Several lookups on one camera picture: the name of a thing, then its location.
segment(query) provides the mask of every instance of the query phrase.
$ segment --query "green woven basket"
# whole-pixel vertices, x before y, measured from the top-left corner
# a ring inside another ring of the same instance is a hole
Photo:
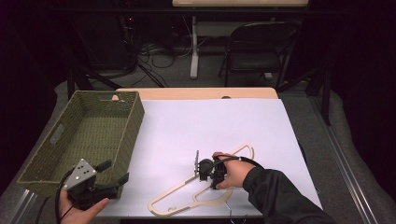
[[[18,183],[37,195],[54,196],[80,159],[92,166],[111,160],[96,183],[116,183],[128,172],[144,113],[137,91],[76,91]]]

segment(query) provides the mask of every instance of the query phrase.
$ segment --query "table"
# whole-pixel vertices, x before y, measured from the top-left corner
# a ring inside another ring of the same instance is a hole
[[[173,0],[174,7],[307,7],[308,0]],[[205,22],[207,30],[199,31],[196,17],[192,17],[192,58],[190,77],[198,78],[198,35],[228,36],[238,26],[245,22]]]
[[[277,99],[274,89],[173,88],[118,91],[139,91],[146,113],[129,167],[130,180],[124,185],[121,198],[112,200],[99,217],[158,218],[148,210],[149,200],[193,174],[197,149],[200,150],[202,160],[210,158],[214,151],[231,151],[241,144],[241,139],[257,147],[255,161],[264,164],[264,167],[282,170],[303,195],[321,206],[286,110]],[[220,99],[223,96],[232,99]],[[249,116],[241,115],[242,111],[249,113]],[[176,196],[157,204],[158,209],[172,209],[188,203],[191,193],[207,184],[191,181],[183,189],[185,191],[180,194],[177,192]],[[218,197],[223,192],[207,190],[203,199]],[[261,215],[247,198],[248,194],[243,189],[233,190],[227,201],[233,209],[233,217]],[[227,206],[221,204],[198,206],[171,218],[229,215]]]

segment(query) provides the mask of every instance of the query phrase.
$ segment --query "human hand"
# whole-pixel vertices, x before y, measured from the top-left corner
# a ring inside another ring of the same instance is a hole
[[[224,153],[215,152],[213,157],[219,157],[220,160],[228,158],[220,155],[224,155]],[[251,163],[238,160],[225,161],[224,165],[227,168],[227,176],[221,183],[216,185],[216,189],[227,189],[229,187],[242,188],[248,172],[255,167]]]
[[[64,216],[64,214],[71,208],[70,211],[62,218],[61,223],[67,224],[88,224],[90,223],[98,213],[100,213],[110,201],[108,198],[103,199],[99,203],[96,203],[90,209],[86,211],[79,210],[75,207],[72,207],[72,202],[67,197],[67,191],[62,189],[61,195],[59,198],[59,213],[60,217]]]

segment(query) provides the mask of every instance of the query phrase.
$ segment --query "wire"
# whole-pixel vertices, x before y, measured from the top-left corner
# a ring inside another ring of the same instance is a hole
[[[151,64],[152,64],[154,67],[156,67],[156,68],[168,68],[168,67],[172,66],[172,65],[174,64],[174,62],[175,62],[175,55],[171,54],[171,56],[172,56],[172,62],[170,62],[170,63],[169,63],[168,65],[166,65],[166,66],[159,66],[159,65],[156,65],[155,62],[154,62],[154,56],[151,57]]]
[[[140,78],[139,80],[137,80],[136,82],[131,84],[131,87],[133,87],[134,85],[136,85],[137,83],[141,82],[143,79],[145,79],[145,77],[147,77],[147,75],[144,75],[142,78]]]
[[[187,51],[187,53],[185,53],[184,55],[179,55],[178,57],[184,57],[184,56],[189,55],[190,52],[191,52],[191,50],[192,50],[192,46],[193,46],[193,43],[192,43],[192,34],[191,34],[191,31],[190,31],[189,25],[188,25],[187,22],[186,22],[186,18],[183,17],[183,21],[184,21],[184,24],[186,25],[187,31],[189,32],[189,37],[190,37],[190,48],[189,48],[189,51]]]
[[[158,74],[157,72],[155,72],[155,71],[153,71],[153,70],[151,70],[151,72],[154,73],[154,74],[156,74],[157,76],[159,76],[159,77],[163,80],[163,83],[165,84],[165,87],[168,87],[168,88],[169,88],[169,85],[166,83],[165,79],[164,79],[160,74]]]
[[[150,73],[150,71],[147,68],[145,68],[145,66],[143,66],[142,64],[138,64],[137,66],[139,66],[139,68],[142,69],[142,71],[145,72],[148,75],[148,77],[151,78],[151,80],[153,82],[155,82],[155,84],[157,84],[159,87],[162,87],[162,88],[164,87],[164,85],[161,83],[161,81],[158,80],[158,78],[156,78],[155,76],[153,76]]]
[[[114,78],[118,78],[118,77],[125,77],[125,76],[128,76],[128,75],[134,73],[134,71],[136,71],[136,67],[137,67],[137,66],[135,66],[134,68],[128,67],[128,68],[126,68],[125,70],[123,70],[122,72],[120,72],[120,73],[118,73],[118,74],[114,74],[114,75],[105,75],[105,74],[103,74],[103,73],[102,73],[102,74],[101,74],[101,73],[98,73],[98,74],[101,75],[102,77],[106,77],[106,78],[108,78],[108,79],[114,79]],[[90,75],[87,75],[87,76],[88,76],[88,78],[93,79],[93,80],[91,81],[91,83],[95,83],[95,82],[98,82],[98,81],[99,81],[99,80],[95,79],[94,77],[91,77]]]
[[[67,211],[64,213],[64,215],[59,218],[59,220],[62,221],[62,219],[64,219],[64,217],[72,210],[72,208],[74,208],[74,205],[71,205],[69,209],[67,209]]]
[[[55,195],[55,216],[56,216],[56,223],[61,224],[61,218],[59,216],[59,195],[61,194],[62,187],[64,186],[64,181],[66,180],[67,177],[69,177],[74,171],[74,168],[69,170],[66,174],[64,174],[64,177],[62,177],[61,182],[59,182],[58,189],[56,190],[56,195]]]
[[[46,205],[47,201],[49,200],[50,197],[47,197],[44,199],[43,203],[40,206],[40,210],[38,210],[37,217],[35,218],[35,224],[38,224],[38,221],[40,220],[41,213],[43,212],[44,206]]]
[[[143,56],[143,57],[147,57],[146,60],[143,60],[142,58],[140,58],[139,56]],[[149,55],[138,55],[137,59],[140,60],[142,63],[148,63],[149,62]]]
[[[246,158],[246,157],[237,157],[237,156],[222,154],[222,155],[216,156],[215,158],[218,158],[218,157],[220,157],[220,156],[222,156],[222,157],[228,157],[228,158],[226,158],[226,159],[224,159],[224,160],[219,160],[219,161],[213,163],[213,165],[211,165],[209,168],[207,168],[207,169],[203,172],[204,174],[207,175],[215,166],[219,165],[220,163],[226,162],[226,161],[245,161],[245,162],[248,162],[248,163],[250,163],[250,164],[252,164],[252,165],[261,167],[261,168],[263,169],[263,167],[262,167],[260,164],[258,164],[256,161],[251,160],[251,159]]]
[[[190,54],[191,48],[187,48],[187,46],[188,46],[188,43],[185,44],[184,48],[174,48],[174,49],[182,49],[182,51],[180,53],[176,54],[176,56],[178,58],[182,58],[182,57],[185,57]]]

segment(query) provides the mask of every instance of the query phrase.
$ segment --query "wooden hanger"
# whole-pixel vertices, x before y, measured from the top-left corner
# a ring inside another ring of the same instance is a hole
[[[234,149],[232,152],[230,152],[229,154],[234,155],[236,153],[238,153],[239,151],[241,151],[244,148],[248,148],[250,150],[250,159],[253,160],[254,159],[254,149],[253,146],[250,143],[245,143],[239,147],[237,147],[236,149]],[[178,183],[177,185],[173,186],[172,188],[168,189],[166,192],[158,195],[157,197],[155,197],[154,199],[150,200],[148,202],[148,210],[154,214],[155,216],[158,217],[169,217],[172,216],[174,214],[180,213],[182,211],[186,211],[188,209],[191,209],[193,207],[196,207],[198,205],[208,205],[208,206],[217,206],[220,205],[222,203],[226,203],[227,200],[231,197],[231,195],[233,194],[233,188],[228,188],[224,194],[222,194],[220,197],[218,197],[217,199],[213,199],[213,200],[206,200],[206,201],[199,201],[197,199],[197,197],[203,193],[205,190],[209,189],[210,184],[207,185],[206,187],[204,187],[201,190],[198,190],[196,193],[194,193],[192,195],[192,198],[194,200],[193,203],[189,203],[186,204],[182,207],[179,208],[170,208],[168,211],[158,211],[154,208],[154,204],[159,202],[160,200],[162,200],[163,198],[165,198],[166,196],[168,196],[169,194],[172,194],[173,192],[177,191],[178,189],[182,188],[183,186],[187,185],[188,183],[190,183],[192,180],[194,180],[196,177],[198,177],[198,173],[195,173],[193,176],[191,176],[190,178],[181,181],[180,183]]]

